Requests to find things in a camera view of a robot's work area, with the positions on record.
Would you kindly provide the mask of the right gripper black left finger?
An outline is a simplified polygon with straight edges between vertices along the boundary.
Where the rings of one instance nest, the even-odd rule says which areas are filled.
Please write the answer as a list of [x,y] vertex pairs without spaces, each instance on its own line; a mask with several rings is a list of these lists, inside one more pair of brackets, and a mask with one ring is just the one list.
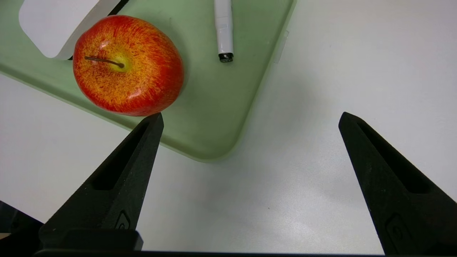
[[161,113],[145,117],[44,223],[44,248],[75,246],[69,235],[100,247],[101,233],[135,231],[164,129]]

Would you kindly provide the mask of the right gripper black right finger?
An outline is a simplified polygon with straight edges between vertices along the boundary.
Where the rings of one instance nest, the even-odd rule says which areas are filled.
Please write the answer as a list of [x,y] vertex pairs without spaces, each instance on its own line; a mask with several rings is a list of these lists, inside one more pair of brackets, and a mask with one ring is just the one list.
[[361,118],[338,128],[387,255],[455,255],[457,204]]

